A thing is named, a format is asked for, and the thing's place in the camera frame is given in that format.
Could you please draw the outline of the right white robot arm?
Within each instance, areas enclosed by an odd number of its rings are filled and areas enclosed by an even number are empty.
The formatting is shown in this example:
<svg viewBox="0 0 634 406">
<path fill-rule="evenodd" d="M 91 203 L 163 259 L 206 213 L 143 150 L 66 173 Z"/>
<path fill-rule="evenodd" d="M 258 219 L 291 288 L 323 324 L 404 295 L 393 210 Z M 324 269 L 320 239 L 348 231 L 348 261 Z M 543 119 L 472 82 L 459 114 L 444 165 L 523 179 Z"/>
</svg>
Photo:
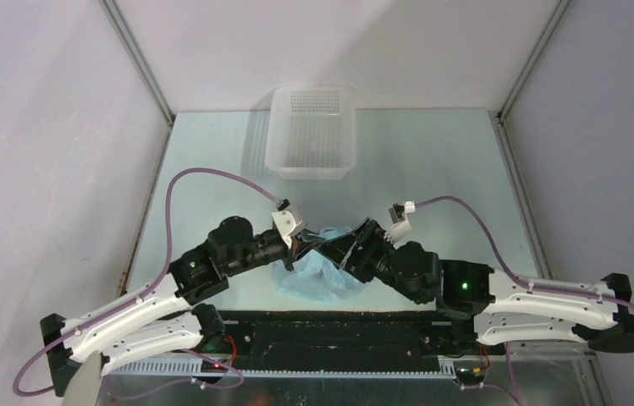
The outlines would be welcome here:
<svg viewBox="0 0 634 406">
<path fill-rule="evenodd" d="M 396 247 L 372 219 L 313 249 L 361 282 L 377 279 L 416 304 L 433 303 L 450 320 L 449 340 L 463 354 L 481 345 L 541 340 L 634 353 L 626 274 L 610 273 L 593 284 L 511 277 L 486 264 L 442 260 L 414 241 Z"/>
</svg>

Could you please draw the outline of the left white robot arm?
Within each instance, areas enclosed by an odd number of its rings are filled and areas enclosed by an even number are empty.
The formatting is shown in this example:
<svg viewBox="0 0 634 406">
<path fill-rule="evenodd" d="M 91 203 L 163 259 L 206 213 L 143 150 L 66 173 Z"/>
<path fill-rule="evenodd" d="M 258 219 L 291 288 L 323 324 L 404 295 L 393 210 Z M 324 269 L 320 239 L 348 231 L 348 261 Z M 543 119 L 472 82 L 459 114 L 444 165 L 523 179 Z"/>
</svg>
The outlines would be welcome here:
<svg viewBox="0 0 634 406">
<path fill-rule="evenodd" d="M 274 262 L 293 269 L 324 238 L 299 228 L 290 211 L 273 213 L 273 225 L 254 233 L 243 217 L 228 217 L 205 242 L 171 261 L 166 271 L 132 294 L 82 317 L 51 314 L 41 320 L 52 378 L 51 392 L 63 397 L 92 354 L 99 376 L 153 355 L 183 349 L 219 350 L 225 327 L 207 299 L 229 287 L 229 278 Z"/>
</svg>

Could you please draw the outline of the light blue plastic bag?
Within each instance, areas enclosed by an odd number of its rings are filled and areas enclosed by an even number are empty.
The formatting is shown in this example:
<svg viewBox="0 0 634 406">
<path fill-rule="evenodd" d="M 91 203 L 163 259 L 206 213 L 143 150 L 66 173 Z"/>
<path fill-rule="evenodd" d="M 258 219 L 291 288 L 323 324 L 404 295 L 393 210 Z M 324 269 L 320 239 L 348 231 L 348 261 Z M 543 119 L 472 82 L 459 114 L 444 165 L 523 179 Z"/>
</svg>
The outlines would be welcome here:
<svg viewBox="0 0 634 406">
<path fill-rule="evenodd" d="M 293 271 L 281 261 L 274 263 L 273 277 L 278 292 L 323 303 L 350 299 L 366 286 L 314 250 L 298 260 Z"/>
</svg>

